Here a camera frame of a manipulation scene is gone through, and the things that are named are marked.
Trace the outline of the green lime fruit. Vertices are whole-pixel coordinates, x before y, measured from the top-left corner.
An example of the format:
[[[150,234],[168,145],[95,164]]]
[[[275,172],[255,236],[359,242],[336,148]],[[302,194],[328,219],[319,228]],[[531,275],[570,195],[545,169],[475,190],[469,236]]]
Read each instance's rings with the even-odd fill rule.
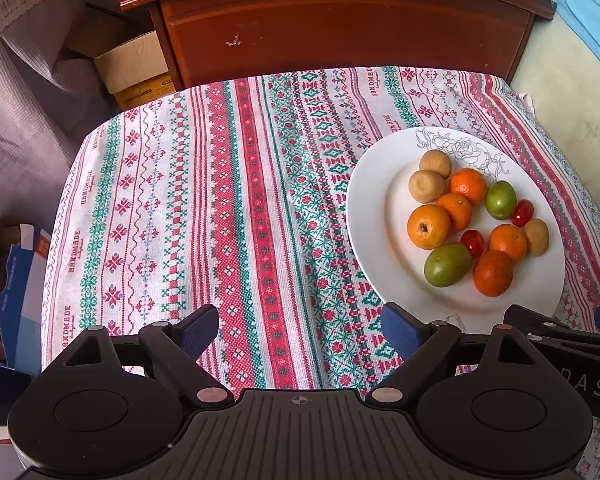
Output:
[[[460,242],[444,244],[425,260],[426,281],[434,287],[449,287],[464,278],[471,270],[474,259],[469,249]]]

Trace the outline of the orange mandarin front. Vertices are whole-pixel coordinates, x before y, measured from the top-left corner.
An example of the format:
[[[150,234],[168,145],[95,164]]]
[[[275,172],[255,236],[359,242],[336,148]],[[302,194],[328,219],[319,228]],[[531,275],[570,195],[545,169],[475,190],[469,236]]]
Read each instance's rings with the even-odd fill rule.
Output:
[[[514,278],[513,260],[505,252],[487,250],[476,261],[472,270],[475,288],[487,297],[507,292]]]

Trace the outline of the brown kiwi fruit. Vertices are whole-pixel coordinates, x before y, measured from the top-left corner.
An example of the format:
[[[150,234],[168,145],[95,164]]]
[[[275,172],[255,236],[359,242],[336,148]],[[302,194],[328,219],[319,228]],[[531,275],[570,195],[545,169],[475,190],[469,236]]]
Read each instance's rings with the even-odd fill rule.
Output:
[[[445,152],[440,150],[430,150],[422,155],[419,161],[419,169],[433,171],[440,174],[443,180],[446,180],[452,174],[452,160]]]
[[[542,256],[547,251],[550,242],[550,233],[546,223],[539,218],[533,218],[522,230],[527,239],[528,254],[532,257]]]
[[[421,204],[434,202],[445,192],[445,180],[432,170],[417,170],[408,180],[411,196]]]

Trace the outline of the red cherry tomato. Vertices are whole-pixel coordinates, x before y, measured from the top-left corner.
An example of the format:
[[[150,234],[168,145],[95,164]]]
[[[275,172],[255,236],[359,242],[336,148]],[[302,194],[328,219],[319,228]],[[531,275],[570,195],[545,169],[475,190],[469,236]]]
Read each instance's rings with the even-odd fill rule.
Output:
[[[515,207],[509,220],[514,226],[523,228],[534,216],[535,208],[530,200],[521,200]]]
[[[473,259],[478,259],[486,247],[486,242],[478,230],[465,231],[460,237],[460,242],[468,249]]]

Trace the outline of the large orange mandarin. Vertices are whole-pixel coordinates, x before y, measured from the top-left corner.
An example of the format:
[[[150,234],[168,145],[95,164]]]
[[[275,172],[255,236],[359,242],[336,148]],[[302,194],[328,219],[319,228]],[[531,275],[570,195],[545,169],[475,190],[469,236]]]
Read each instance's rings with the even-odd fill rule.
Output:
[[[526,258],[528,252],[527,237],[522,229],[507,223],[500,224],[491,231],[488,247],[496,252],[504,252],[515,264]]]

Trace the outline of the small green lime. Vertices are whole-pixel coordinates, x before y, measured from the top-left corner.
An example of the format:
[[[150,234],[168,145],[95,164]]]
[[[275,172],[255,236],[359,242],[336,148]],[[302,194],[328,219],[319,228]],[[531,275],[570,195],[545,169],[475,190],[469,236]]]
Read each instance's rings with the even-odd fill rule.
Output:
[[[517,206],[517,195],[512,185],[504,180],[494,182],[486,193],[486,211],[494,219],[506,220]]]

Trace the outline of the small orange mandarin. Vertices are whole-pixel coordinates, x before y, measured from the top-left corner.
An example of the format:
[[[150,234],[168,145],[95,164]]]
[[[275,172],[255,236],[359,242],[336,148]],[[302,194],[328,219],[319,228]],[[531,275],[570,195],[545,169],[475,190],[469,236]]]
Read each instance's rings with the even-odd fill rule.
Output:
[[[472,168],[462,168],[454,172],[449,180],[449,191],[465,196],[473,205],[483,202],[488,188],[486,178]]]

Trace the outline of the blue white carton box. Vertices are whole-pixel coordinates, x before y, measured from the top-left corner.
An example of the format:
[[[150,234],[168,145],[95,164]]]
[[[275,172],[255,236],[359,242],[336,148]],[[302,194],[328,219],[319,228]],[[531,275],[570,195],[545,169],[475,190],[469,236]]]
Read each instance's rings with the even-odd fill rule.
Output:
[[[20,223],[20,241],[5,263],[6,282],[0,292],[0,333],[6,365],[36,376],[41,371],[41,318],[50,234]]]

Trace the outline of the patterned red green tablecloth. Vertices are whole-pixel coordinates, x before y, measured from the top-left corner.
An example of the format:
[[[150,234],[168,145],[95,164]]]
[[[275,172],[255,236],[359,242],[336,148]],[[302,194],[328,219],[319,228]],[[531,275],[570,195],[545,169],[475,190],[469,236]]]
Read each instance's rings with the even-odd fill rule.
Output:
[[[600,304],[600,212],[498,77],[340,68],[205,84],[105,122],[62,192],[41,328],[50,364],[88,326],[114,336],[220,311],[201,366],[245,388],[370,390],[400,362],[346,232],[356,162],[407,127],[493,145],[540,188],[566,255],[550,313],[582,330]]]

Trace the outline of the grey checkered cloth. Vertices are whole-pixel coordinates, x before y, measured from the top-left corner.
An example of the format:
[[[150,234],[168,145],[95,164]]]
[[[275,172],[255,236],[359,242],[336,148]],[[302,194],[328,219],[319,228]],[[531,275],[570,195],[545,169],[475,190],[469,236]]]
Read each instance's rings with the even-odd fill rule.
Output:
[[[66,50],[81,0],[0,0],[0,214],[50,230],[84,138],[117,115],[95,64]]]

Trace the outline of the cardboard box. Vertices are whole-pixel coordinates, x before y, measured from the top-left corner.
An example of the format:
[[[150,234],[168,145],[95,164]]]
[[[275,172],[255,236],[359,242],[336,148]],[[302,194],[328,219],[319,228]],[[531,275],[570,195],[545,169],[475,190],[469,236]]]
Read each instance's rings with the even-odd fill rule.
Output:
[[[94,62],[122,110],[175,91],[156,32],[140,32],[119,15],[88,6],[72,26],[65,46]]]

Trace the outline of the brown wooden cabinet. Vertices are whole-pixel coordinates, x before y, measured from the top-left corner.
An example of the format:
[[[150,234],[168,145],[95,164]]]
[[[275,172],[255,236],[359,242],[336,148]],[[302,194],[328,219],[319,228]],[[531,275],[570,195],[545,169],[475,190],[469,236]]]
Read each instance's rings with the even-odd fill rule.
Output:
[[[145,8],[175,87],[318,68],[415,66],[510,79],[552,0],[118,0]]]

